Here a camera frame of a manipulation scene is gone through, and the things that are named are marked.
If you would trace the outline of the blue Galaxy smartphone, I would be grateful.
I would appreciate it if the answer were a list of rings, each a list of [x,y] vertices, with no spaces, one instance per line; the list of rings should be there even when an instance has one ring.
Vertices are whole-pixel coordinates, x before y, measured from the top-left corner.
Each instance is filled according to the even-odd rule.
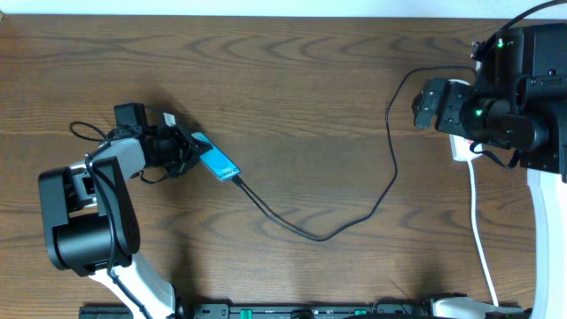
[[[191,136],[195,140],[211,147],[209,151],[201,154],[199,158],[220,182],[227,182],[235,176],[240,175],[240,168],[202,132],[192,133]]]

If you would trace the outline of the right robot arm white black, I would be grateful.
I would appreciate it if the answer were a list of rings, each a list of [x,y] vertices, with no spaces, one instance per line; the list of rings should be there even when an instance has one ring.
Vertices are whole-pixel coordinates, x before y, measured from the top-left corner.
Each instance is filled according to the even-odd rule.
[[[512,150],[504,167],[526,168],[536,225],[531,318],[566,316],[566,26],[517,25],[552,6],[534,6],[474,43],[474,84],[431,78],[412,104],[418,128]]]

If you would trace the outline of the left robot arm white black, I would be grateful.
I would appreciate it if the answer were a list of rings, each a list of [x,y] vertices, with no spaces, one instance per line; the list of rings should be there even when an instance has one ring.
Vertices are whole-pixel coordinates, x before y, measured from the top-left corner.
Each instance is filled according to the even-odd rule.
[[[183,175],[213,146],[175,124],[126,124],[103,133],[73,165],[38,177],[50,262],[109,289],[135,318],[191,318],[175,286],[141,254],[127,183],[148,167]]]

